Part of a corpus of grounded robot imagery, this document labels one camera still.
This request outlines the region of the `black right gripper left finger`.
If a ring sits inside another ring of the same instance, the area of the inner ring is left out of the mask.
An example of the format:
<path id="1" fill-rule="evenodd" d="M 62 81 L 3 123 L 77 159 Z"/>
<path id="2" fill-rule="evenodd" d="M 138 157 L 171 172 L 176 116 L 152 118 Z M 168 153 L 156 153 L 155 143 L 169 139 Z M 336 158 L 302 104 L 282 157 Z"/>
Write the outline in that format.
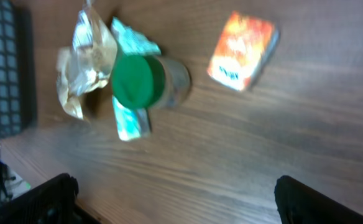
<path id="1" fill-rule="evenodd" d="M 0 207 L 0 224 L 73 223 L 77 180 L 60 174 Z"/>

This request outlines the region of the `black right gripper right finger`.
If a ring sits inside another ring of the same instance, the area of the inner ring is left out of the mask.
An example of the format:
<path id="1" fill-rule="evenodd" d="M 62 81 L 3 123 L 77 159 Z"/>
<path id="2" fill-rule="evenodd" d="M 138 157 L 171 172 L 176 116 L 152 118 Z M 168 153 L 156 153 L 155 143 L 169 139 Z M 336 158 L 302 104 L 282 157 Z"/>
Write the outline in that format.
<path id="1" fill-rule="evenodd" d="M 282 224 L 363 224 L 363 215 L 283 175 L 274 189 Z"/>

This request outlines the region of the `clear brown crinkled bag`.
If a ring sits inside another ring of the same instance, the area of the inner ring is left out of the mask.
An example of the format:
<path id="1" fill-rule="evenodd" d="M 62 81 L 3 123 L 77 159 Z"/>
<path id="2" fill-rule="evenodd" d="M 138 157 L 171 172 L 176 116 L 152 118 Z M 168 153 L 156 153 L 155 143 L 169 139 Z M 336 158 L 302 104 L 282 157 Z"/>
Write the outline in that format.
<path id="1" fill-rule="evenodd" d="M 58 52 L 57 94 L 66 114 L 85 119 L 82 98 L 109 83 L 116 56 L 114 36 L 93 2 L 85 1 L 78 13 L 71 46 Z"/>

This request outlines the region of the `green lid jar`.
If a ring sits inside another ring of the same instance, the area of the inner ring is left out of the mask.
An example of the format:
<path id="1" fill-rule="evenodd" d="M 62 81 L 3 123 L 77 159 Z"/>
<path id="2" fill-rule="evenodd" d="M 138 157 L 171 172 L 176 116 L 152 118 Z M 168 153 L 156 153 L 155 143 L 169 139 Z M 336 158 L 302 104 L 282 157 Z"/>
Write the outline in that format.
<path id="1" fill-rule="evenodd" d="M 191 78 L 176 60 L 128 55 L 116 62 L 111 87 L 113 95 L 128 109 L 174 108 L 189 94 Z"/>

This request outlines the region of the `orange small carton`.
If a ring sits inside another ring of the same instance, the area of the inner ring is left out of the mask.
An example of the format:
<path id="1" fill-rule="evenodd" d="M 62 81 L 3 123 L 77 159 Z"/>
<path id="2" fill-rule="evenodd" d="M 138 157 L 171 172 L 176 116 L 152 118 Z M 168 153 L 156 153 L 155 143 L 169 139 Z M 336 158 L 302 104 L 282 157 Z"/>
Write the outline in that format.
<path id="1" fill-rule="evenodd" d="M 250 88 L 276 46 L 279 34 L 273 22 L 232 12 L 209 61 L 208 75 L 236 91 Z"/>

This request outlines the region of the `teal white snack packet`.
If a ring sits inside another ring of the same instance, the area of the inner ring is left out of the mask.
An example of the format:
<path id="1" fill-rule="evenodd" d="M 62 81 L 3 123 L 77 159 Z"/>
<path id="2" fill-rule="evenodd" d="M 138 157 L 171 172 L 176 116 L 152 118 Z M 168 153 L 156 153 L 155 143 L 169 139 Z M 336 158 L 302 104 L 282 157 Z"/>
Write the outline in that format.
<path id="1" fill-rule="evenodd" d="M 124 55 L 161 55 L 160 47 L 146 36 L 123 24 L 114 17 L 111 23 L 113 34 Z"/>

